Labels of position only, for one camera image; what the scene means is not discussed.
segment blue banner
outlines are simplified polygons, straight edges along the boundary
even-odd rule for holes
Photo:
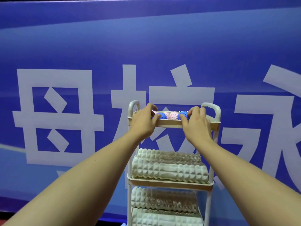
[[[0,19],[0,210],[121,137],[132,100],[219,105],[219,144],[300,193],[301,0],[0,3]],[[140,147],[195,151],[180,129]],[[214,181],[211,222],[246,225]],[[124,219],[126,193],[124,174],[107,214]]]

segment white cart handle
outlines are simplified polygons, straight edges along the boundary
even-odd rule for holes
[[[133,108],[134,108],[135,105],[137,106],[137,111],[140,110],[140,102],[138,100],[134,100],[134,101],[130,102],[128,118],[133,117]]]
[[[218,105],[209,103],[209,102],[204,102],[204,103],[202,103],[201,107],[204,107],[204,108],[209,107],[209,108],[214,109],[216,121],[219,121],[219,122],[221,121],[222,112],[221,112],[221,108]]]

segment hand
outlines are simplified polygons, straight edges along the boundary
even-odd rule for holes
[[[156,123],[161,117],[160,114],[155,115],[153,110],[158,111],[158,108],[155,105],[148,103],[144,109],[140,109],[133,114],[129,131],[138,135],[141,141],[148,138],[153,133]]]
[[[206,143],[213,143],[210,121],[206,119],[206,109],[193,107],[187,116],[190,116],[189,122],[183,114],[179,116],[186,139],[197,150],[200,150]]]

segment forearm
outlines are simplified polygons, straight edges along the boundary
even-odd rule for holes
[[[127,133],[102,148],[55,180],[6,225],[95,225],[139,142]]]
[[[301,195],[213,142],[197,149],[250,225],[298,225],[301,222]]]

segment white foam roller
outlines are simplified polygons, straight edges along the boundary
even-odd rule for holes
[[[159,150],[147,150],[151,155],[160,155]],[[138,178],[152,178],[192,183],[208,183],[208,170],[204,163],[188,164],[179,161],[176,163],[156,161],[156,156],[144,157],[142,154],[135,156],[132,163],[132,175]]]
[[[199,154],[187,154],[182,152],[164,152],[159,150],[142,149],[140,148],[137,157],[144,158],[156,162],[168,162],[175,164],[193,164],[198,165],[202,163]]]
[[[203,226],[201,215],[134,208],[132,226]]]
[[[134,187],[132,190],[132,207],[199,213],[197,196],[191,191],[165,191]]]

